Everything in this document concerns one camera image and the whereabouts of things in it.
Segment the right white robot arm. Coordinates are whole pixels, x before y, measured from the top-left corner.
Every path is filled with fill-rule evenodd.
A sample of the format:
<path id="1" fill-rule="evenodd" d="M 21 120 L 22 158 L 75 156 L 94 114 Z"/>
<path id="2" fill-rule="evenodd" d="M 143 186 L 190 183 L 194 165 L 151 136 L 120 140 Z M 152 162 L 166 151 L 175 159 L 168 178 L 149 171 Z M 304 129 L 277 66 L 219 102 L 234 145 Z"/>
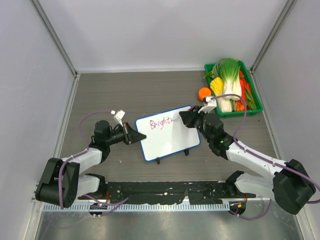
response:
<path id="1" fill-rule="evenodd" d="M 233 173 L 226 184 L 226 193 L 233 198 L 240 194 L 254 194 L 275 201 L 286 212 L 296 215 L 306 204 L 315 204 L 312 196 L 316 183 L 310 179 L 301 162 L 284 161 L 262 154 L 231 136 L 214 113 L 203 113 L 198 107 L 180 111 L 183 124 L 194 128 L 207 141 L 210 150 L 218 157 L 238 163 L 254 171 L 254 177 L 242 171 Z"/>

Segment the blue framed whiteboard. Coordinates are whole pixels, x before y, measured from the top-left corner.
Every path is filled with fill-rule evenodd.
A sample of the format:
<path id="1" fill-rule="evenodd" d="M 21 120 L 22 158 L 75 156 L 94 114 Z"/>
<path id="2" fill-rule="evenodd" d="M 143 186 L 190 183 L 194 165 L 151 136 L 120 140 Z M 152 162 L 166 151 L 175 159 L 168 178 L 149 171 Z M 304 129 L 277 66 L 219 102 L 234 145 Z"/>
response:
<path id="1" fill-rule="evenodd" d="M 140 141 L 145 161 L 155 161 L 200 145 L 200 134 L 195 128 L 187 128 L 179 112 L 188 111 L 190 105 L 173 108 L 153 115 L 138 118 L 136 130 L 146 135 Z"/>

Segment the white marker magenta cap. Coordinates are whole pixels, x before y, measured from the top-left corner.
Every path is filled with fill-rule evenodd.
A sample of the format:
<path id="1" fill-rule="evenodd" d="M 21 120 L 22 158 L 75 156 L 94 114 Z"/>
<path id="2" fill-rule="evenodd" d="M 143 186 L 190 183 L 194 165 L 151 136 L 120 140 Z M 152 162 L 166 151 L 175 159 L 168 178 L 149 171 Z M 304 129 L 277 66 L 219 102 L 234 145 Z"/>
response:
<path id="1" fill-rule="evenodd" d="M 191 107 L 188 109 L 188 111 L 193 111 L 195 107 L 196 107 L 195 105 L 191 106 Z M 175 121 L 175 120 L 177 120 L 177 119 L 180 118 L 180 117 L 181 117 L 181 115 L 180 115 L 180 113 L 178 112 L 177 114 L 175 114 L 175 115 L 172 117 L 171 120 L 172 120 L 172 121 Z"/>

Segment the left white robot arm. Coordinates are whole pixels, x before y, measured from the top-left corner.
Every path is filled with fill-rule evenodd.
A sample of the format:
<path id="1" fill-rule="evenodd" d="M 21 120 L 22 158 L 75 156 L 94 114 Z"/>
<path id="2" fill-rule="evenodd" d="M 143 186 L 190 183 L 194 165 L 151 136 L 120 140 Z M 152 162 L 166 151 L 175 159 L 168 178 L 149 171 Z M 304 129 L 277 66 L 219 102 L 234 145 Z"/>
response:
<path id="1" fill-rule="evenodd" d="M 82 196 L 100 200 L 107 192 L 104 176 L 83 172 L 103 163 L 118 143 L 131 145 L 146 139 L 146 135 L 134 130 L 127 122 L 111 127 L 106 120 L 95 124 L 94 134 L 88 148 L 65 158 L 50 158 L 35 190 L 35 199 L 40 202 L 70 207 Z"/>

